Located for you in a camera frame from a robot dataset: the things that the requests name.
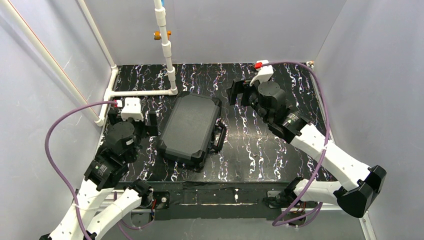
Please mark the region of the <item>black poker set case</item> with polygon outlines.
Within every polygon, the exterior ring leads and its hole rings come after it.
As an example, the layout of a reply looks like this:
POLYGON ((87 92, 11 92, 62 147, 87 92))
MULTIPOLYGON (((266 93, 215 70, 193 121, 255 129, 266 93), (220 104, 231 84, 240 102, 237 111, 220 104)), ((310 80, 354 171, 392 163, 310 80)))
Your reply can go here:
POLYGON ((219 152, 224 145, 227 127, 218 120, 221 110, 219 98, 189 91, 179 93, 157 141, 158 156, 202 169, 208 152, 219 152))

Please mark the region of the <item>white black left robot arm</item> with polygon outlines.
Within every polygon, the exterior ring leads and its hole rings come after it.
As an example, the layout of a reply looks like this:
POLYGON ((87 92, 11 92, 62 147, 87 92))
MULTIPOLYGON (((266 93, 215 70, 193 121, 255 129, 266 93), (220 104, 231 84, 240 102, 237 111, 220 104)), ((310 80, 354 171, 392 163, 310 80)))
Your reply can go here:
POLYGON ((84 173, 76 199, 59 225, 42 235, 42 240, 100 240, 125 215, 138 207, 149 207, 153 201, 153 187, 143 180, 125 186, 122 195, 98 212, 104 200, 129 171, 129 164, 137 160, 142 139, 158 135, 157 114, 148 111, 143 118, 140 110, 122 112, 113 107, 108 114, 109 129, 103 142, 84 173))

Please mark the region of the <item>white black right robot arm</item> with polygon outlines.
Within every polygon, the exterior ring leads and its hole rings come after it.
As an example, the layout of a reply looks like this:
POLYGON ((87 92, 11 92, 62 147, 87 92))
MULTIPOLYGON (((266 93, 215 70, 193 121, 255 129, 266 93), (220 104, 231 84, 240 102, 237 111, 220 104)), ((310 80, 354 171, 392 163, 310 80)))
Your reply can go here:
POLYGON ((226 93, 230 105, 241 95, 240 104, 252 107, 276 137, 306 153, 336 179, 297 177, 275 200, 322 202, 337 205, 355 218, 363 217, 382 190, 387 175, 383 167, 360 162, 327 139, 297 108, 286 103, 286 93, 276 82, 235 80, 226 93))

